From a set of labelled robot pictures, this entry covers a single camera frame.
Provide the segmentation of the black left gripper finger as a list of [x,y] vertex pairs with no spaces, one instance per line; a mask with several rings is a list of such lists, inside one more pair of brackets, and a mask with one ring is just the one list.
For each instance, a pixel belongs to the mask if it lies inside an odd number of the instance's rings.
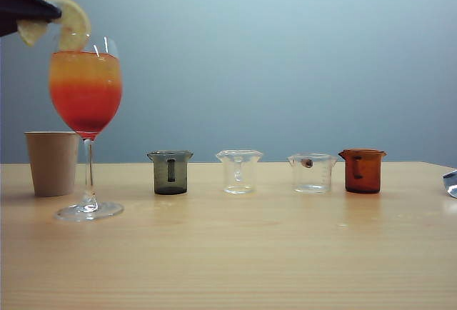
[[59,19],[61,10],[44,0],[1,0],[1,36],[18,31],[18,20]]

